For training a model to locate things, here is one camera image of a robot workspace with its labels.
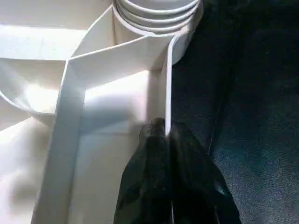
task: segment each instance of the cup rim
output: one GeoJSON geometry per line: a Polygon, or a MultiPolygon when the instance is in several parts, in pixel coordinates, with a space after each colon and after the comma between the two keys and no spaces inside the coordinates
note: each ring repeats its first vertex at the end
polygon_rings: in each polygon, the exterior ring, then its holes
{"type": "Polygon", "coordinates": [[[136,14],[130,12],[129,10],[127,10],[125,7],[123,7],[121,5],[120,2],[117,2],[116,4],[117,4],[117,7],[119,7],[120,10],[125,14],[125,16],[128,17],[130,20],[132,20],[134,22],[140,21],[140,22],[148,22],[148,23],[153,23],[153,24],[167,24],[167,23],[179,22],[179,21],[182,21],[182,20],[192,16],[196,12],[196,10],[198,9],[200,3],[197,3],[188,12],[186,12],[186,13],[180,15],[180,16],[172,17],[170,19],[150,19],[150,18],[141,17],[141,16],[136,15],[136,14]]]}
{"type": "Polygon", "coordinates": [[[138,29],[153,32],[153,33],[159,33],[159,32],[163,32],[163,33],[171,32],[171,33],[173,33],[174,31],[179,30],[180,28],[186,26],[189,22],[191,22],[192,19],[193,19],[193,17],[191,16],[188,19],[186,19],[185,21],[183,21],[179,24],[173,25],[173,26],[163,27],[163,28],[154,28],[154,27],[143,26],[143,25],[140,25],[140,24],[135,23],[133,21],[130,21],[127,18],[124,18],[124,20],[126,22],[128,22],[130,25],[132,25],[132,26],[134,26],[138,29]]]}
{"type": "Polygon", "coordinates": [[[170,15],[170,14],[176,14],[176,13],[186,11],[189,8],[198,4],[201,0],[194,0],[183,7],[169,9],[169,10],[166,10],[166,9],[165,10],[157,10],[157,9],[144,8],[142,6],[139,6],[139,5],[136,5],[135,3],[130,2],[129,0],[116,0],[116,1],[122,1],[126,6],[133,8],[134,10],[143,12],[143,13],[155,14],[155,15],[170,15]]]}

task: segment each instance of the stacked cups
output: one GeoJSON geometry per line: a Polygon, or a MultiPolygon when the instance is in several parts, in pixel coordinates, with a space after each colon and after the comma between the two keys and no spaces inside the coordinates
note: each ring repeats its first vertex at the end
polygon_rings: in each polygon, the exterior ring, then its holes
{"type": "Polygon", "coordinates": [[[130,25],[156,34],[173,33],[192,24],[200,0],[115,0],[130,25]]]}

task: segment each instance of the compartment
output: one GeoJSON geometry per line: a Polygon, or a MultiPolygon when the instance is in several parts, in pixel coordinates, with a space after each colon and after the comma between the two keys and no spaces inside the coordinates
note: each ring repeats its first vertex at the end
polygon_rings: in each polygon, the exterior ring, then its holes
{"type": "Polygon", "coordinates": [[[54,119],[64,61],[0,59],[0,96],[45,124],[54,119]]]}
{"type": "Polygon", "coordinates": [[[73,56],[90,53],[141,37],[117,19],[111,5],[88,29],[73,56]]]}
{"type": "Polygon", "coordinates": [[[140,126],[163,117],[170,129],[172,48],[186,40],[141,37],[69,61],[32,223],[113,223],[140,126]]]}
{"type": "Polygon", "coordinates": [[[66,60],[112,0],[1,0],[0,57],[66,60]]]}

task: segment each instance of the dark blue fabric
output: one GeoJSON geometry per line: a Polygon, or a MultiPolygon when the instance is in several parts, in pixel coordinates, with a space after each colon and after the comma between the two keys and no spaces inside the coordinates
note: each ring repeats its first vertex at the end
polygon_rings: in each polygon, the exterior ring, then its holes
{"type": "Polygon", "coordinates": [[[174,66],[173,119],[211,150],[244,224],[295,224],[299,7],[248,2],[208,10],[174,66]]]}

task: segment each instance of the black fabric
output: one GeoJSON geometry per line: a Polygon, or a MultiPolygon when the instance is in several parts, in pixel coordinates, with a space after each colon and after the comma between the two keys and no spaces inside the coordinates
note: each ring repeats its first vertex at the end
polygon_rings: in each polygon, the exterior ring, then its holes
{"type": "Polygon", "coordinates": [[[122,174],[114,224],[168,224],[171,182],[164,120],[156,119],[142,128],[139,146],[122,174]]]}
{"type": "Polygon", "coordinates": [[[242,223],[299,223],[299,4],[207,6],[173,68],[173,119],[224,174],[242,223]]]}

